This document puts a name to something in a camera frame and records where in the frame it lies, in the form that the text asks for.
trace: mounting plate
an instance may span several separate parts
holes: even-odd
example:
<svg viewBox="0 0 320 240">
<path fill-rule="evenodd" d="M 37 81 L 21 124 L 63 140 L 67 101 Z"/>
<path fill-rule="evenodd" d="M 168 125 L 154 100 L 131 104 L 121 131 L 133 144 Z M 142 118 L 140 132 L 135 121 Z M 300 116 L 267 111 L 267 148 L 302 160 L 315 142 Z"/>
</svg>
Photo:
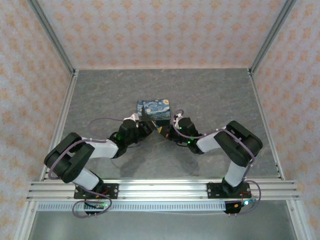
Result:
<svg viewBox="0 0 320 240">
<path fill-rule="evenodd" d="M 118 199 L 119 184 L 118 183 L 103 183 L 102 189 L 105 189 L 105 195 L 111 199 Z M 77 186 L 74 190 L 74 199 L 103 199 L 102 196 L 96 197 L 96 195 L 84 191 L 81 187 Z"/>
<path fill-rule="evenodd" d="M 222 183 L 221 182 L 209 182 L 206 184 L 206 192 L 208 195 L 208 199 L 250 199 L 251 198 L 251 189 L 249 183 L 244 182 L 239 190 L 234 193 L 232 196 L 227 195 L 226 192 L 222 189 Z"/>
</svg>

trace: floor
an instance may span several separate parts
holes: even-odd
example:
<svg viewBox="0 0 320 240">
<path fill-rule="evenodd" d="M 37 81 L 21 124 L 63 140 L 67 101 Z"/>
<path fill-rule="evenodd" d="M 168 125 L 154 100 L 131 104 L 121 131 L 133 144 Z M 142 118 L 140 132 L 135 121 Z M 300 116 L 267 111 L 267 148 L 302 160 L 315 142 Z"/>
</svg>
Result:
<svg viewBox="0 0 320 240">
<path fill-rule="evenodd" d="M 262 201 L 250 214 L 237 217 L 190 214 L 108 212 L 80 219 L 71 212 L 37 212 L 29 240 L 296 239 L 286 201 Z"/>
<path fill-rule="evenodd" d="M 246 69 L 80 70 L 63 136 L 76 132 L 95 138 L 87 125 L 99 117 L 126 118 L 137 112 L 138 100 L 169 99 L 171 112 L 184 109 L 200 133 L 236 120 L 263 142 L 248 176 L 278 176 L 274 157 Z M 93 131 L 106 138 L 120 122 L 102 120 Z M 123 156 L 90 160 L 86 168 L 101 178 L 221 178 L 230 159 L 221 150 L 194 155 L 154 131 Z"/>
</svg>

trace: enclosure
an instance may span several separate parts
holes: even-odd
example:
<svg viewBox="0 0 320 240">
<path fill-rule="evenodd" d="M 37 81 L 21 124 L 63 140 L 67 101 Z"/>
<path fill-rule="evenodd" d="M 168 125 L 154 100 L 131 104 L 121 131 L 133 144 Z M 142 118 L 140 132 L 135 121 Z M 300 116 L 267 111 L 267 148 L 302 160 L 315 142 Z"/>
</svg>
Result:
<svg viewBox="0 0 320 240">
<path fill-rule="evenodd" d="M 0 6 L 1 236 L 319 238 L 315 0 L 5 0 Z M 109 138 L 119 121 L 101 119 L 91 129 L 89 123 L 123 120 L 137 112 L 137 101 L 158 99 L 169 100 L 171 115 L 183 109 L 201 134 L 236 120 L 261 139 L 246 177 L 261 187 L 256 209 L 228 217 L 225 199 L 208 198 L 207 184 L 221 182 L 231 162 L 221 148 L 193 154 L 153 131 L 119 158 L 87 162 L 105 183 L 119 184 L 118 197 L 97 218 L 72 215 L 75 185 L 49 179 L 45 156 L 72 132 Z"/>
</svg>

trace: patterned wallpaper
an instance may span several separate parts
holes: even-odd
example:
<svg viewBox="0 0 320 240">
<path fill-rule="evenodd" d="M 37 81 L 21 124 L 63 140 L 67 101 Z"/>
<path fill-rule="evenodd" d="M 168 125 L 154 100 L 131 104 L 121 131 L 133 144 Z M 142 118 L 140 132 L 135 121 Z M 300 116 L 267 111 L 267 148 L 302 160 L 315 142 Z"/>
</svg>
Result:
<svg viewBox="0 0 320 240">
<path fill-rule="evenodd" d="M 75 68 L 247 68 L 285 0 L 39 2 Z"/>
<path fill-rule="evenodd" d="M 320 239 L 320 4 L 300 0 L 254 76 L 286 178 Z"/>
<path fill-rule="evenodd" d="M 70 76 L 26 0 L 0 1 L 0 239 L 13 239 Z"/>
</svg>

